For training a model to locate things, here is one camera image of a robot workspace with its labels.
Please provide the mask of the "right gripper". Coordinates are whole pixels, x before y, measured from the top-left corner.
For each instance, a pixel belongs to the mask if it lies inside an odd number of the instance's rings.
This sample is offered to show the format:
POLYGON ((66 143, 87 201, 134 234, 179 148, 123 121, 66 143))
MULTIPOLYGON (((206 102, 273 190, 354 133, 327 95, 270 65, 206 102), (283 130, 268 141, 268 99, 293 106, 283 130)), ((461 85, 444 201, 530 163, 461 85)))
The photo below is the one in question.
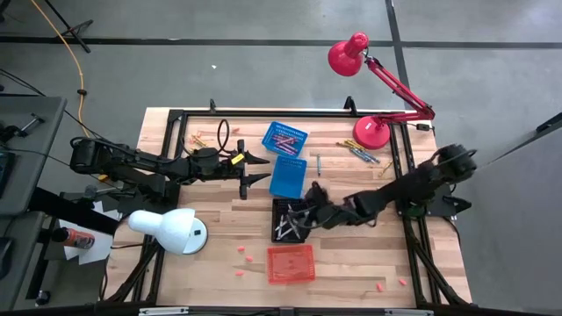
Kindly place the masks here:
POLYGON ((305 218, 307 220, 291 219, 290 222, 298 229, 312 230, 316 227, 333 228, 335 226, 355 224, 358 215, 351 208, 351 204, 336 205, 328 196, 326 189, 317 182, 312 182, 311 188, 306 193, 308 208, 295 210, 294 218, 305 218))

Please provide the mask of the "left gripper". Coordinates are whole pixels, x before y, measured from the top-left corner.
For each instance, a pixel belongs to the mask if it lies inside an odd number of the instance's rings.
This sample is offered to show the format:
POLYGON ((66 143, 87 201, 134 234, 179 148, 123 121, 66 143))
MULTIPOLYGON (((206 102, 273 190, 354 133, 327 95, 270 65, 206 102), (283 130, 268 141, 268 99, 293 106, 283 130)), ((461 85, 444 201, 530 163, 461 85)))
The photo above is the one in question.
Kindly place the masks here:
POLYGON ((242 200, 245 200, 247 198, 247 186, 250 187, 253 183, 270 176, 270 173, 249 174, 245 176, 245 162, 248 165, 253 165, 269 164, 270 161, 256 157, 249 151, 244 153, 244 149, 245 142, 243 140, 238 140, 237 148, 226 158, 221 158, 216 148, 207 147, 195 150, 189 158, 189 178, 194 178, 202 182, 239 180, 239 195, 242 200))

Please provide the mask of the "black plastic basket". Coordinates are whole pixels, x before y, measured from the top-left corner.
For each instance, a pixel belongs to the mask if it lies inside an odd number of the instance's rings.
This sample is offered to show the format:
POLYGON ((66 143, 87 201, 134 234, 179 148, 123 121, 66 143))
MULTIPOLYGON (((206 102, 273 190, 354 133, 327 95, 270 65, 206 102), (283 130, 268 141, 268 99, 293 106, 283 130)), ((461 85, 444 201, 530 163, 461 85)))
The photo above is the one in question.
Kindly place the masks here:
POLYGON ((302 239, 298 240, 295 233, 289 233, 282 240, 278 241, 277 236, 284 231, 291 229, 291 226, 286 226, 282 230, 275 232, 275 228, 279 223, 279 218, 284 215, 284 220, 287 221, 287 205, 292 205, 295 210, 306 209, 306 203, 303 199, 291 199, 291 198, 274 198, 272 200, 271 209, 271 229, 270 229, 270 240, 273 243, 287 243, 287 244, 299 244, 303 243, 306 239, 306 230, 299 229, 302 239))

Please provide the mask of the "blue plastic basket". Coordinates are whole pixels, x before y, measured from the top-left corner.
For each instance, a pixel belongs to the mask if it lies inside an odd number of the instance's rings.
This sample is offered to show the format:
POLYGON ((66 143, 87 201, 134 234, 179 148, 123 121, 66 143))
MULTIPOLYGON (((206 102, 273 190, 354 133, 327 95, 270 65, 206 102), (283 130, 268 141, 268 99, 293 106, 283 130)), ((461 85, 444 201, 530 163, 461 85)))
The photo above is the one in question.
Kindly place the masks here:
POLYGON ((263 137, 262 140, 262 144, 270 151, 276 153, 276 154, 281 154, 281 155, 285 155, 285 156, 289 156, 288 154, 284 154, 283 151, 279 150, 279 149, 275 149, 275 141, 272 138, 272 136, 274 134, 283 134, 283 135, 287 135, 287 136, 293 136, 294 138, 298 139, 299 142, 297 142, 297 144, 301 145, 301 149, 298 150, 300 153, 302 151, 302 148, 304 147, 307 137, 308 137, 308 133, 301 131, 297 128, 294 128, 292 126, 288 126, 285 124, 282 124, 280 122, 277 121, 273 121, 266 134, 263 137))
POLYGON ((270 194, 284 198, 300 198, 306 176, 305 160, 278 156, 270 181, 270 194))

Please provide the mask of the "orange plastic basket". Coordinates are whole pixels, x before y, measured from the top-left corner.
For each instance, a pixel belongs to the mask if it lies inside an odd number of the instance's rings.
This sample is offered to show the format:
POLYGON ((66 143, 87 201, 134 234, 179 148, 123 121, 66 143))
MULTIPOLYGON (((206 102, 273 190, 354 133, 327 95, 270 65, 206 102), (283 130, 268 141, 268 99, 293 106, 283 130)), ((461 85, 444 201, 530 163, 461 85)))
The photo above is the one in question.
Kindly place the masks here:
POLYGON ((267 249, 269 284, 298 284, 315 280, 311 245, 279 246, 267 249))

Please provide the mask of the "white desk lamp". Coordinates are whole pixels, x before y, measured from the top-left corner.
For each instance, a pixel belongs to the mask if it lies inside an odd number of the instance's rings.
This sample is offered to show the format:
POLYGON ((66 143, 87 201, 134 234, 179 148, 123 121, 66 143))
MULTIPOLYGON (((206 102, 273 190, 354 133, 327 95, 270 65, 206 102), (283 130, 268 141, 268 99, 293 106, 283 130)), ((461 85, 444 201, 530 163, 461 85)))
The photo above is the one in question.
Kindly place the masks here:
POLYGON ((176 255, 193 255, 208 239, 205 223, 191 208, 175 209, 164 214, 138 210, 128 217, 129 228, 155 237, 167 251, 176 255))

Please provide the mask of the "red desk lamp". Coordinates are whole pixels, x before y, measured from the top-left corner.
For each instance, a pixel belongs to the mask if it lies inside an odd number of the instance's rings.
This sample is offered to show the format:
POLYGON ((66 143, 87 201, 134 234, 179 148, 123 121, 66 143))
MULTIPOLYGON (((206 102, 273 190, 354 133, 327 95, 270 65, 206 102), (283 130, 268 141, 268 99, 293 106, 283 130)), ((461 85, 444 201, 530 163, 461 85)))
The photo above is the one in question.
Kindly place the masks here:
POLYGON ((355 142, 367 149, 384 147, 391 138, 391 124, 411 120, 432 120, 434 110, 416 96, 403 82, 388 71, 380 61, 369 55, 369 37, 355 32, 349 39, 337 42, 328 51, 328 64, 338 75, 353 76, 365 65, 378 79, 386 84, 394 95, 400 97, 414 112, 376 114, 360 118, 354 125, 355 142))

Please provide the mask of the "white paper sheets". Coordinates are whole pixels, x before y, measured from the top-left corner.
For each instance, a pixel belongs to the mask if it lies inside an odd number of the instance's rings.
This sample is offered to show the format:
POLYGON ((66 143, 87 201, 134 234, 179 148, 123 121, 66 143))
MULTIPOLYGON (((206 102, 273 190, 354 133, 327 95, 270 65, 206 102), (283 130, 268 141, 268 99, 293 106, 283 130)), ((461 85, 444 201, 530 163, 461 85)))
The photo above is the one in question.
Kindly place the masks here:
POLYGON ((78 259, 78 264, 83 265, 90 262, 102 261, 110 254, 113 243, 113 236, 111 234, 100 233, 63 219, 59 219, 58 224, 59 227, 73 228, 79 232, 90 233, 94 236, 94 244, 89 249, 64 246, 63 251, 66 260, 76 257, 78 259))

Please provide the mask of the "orange bottle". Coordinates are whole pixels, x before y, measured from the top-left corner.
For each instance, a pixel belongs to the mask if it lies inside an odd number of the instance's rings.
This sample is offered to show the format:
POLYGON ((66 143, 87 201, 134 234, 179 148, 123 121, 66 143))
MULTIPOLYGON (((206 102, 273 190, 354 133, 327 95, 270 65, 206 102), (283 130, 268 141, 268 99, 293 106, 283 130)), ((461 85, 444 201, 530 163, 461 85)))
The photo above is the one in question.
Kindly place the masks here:
POLYGON ((61 227, 52 232, 51 240, 65 247, 90 249, 95 243, 95 236, 74 228, 61 227))

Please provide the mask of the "black flat bar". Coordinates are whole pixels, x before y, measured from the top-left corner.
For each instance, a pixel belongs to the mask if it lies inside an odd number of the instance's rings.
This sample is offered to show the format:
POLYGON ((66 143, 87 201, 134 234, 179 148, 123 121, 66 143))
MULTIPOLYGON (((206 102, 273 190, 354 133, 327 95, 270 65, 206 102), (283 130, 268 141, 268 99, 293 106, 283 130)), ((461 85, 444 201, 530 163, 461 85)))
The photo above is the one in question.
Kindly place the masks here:
POLYGON ((91 201, 67 200, 41 188, 34 190, 28 209, 109 235, 114 235, 119 227, 118 219, 108 217, 103 212, 96 212, 91 201))

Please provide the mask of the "grey side table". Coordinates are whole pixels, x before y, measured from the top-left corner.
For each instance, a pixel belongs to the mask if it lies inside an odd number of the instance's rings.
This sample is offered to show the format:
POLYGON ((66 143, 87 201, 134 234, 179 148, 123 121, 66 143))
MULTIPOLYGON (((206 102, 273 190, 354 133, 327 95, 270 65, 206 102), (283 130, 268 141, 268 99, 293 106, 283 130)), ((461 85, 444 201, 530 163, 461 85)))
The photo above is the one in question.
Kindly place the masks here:
POLYGON ((0 151, 8 148, 15 154, 13 170, 0 197, 0 217, 27 210, 66 105, 67 100, 61 97, 0 97, 0 123, 20 128, 32 119, 32 113, 45 120, 26 137, 14 136, 0 146, 0 151))

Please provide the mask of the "black tripod stand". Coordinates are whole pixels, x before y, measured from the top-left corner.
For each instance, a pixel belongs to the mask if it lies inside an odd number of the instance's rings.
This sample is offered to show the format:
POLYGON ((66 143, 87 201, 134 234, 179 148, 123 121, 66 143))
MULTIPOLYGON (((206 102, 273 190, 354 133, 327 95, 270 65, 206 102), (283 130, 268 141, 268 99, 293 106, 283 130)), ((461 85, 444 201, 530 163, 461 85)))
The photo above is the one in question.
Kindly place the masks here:
POLYGON ((88 19, 88 20, 83 21, 80 24, 71 25, 67 21, 67 19, 65 19, 61 15, 61 13, 55 8, 55 6, 52 4, 52 2, 50 0, 43 0, 43 1, 46 3, 46 5, 49 7, 49 9, 54 13, 54 15, 65 26, 66 30, 61 33, 61 36, 63 38, 73 39, 83 49, 83 51, 86 54, 90 54, 91 53, 90 47, 83 40, 81 33, 83 31, 85 31, 87 28, 89 28, 94 23, 94 20, 88 19))

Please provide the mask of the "dark grey metal bar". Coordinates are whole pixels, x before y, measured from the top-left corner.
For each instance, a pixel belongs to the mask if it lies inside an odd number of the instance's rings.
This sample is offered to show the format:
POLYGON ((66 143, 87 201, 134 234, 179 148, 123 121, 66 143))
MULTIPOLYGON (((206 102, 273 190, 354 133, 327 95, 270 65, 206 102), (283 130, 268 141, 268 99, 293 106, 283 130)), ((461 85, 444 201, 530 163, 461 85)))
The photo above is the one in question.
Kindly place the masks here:
POLYGON ((521 147, 529 145, 548 133, 552 133, 562 128, 562 111, 546 119, 538 125, 531 123, 516 122, 499 129, 501 139, 494 143, 488 151, 488 156, 479 163, 480 167, 485 167, 499 160, 521 147))

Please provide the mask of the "silver metal bracket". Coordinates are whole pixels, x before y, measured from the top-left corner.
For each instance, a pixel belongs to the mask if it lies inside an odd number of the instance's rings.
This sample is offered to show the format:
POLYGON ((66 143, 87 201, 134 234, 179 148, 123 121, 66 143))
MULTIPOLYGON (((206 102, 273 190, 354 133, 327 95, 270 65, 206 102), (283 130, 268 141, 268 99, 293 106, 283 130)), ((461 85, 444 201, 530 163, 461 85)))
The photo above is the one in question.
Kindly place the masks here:
POLYGON ((186 306, 165 306, 141 308, 138 316, 186 316, 190 308, 186 306))
POLYGON ((385 309, 384 316, 435 316, 433 311, 420 309, 385 309))

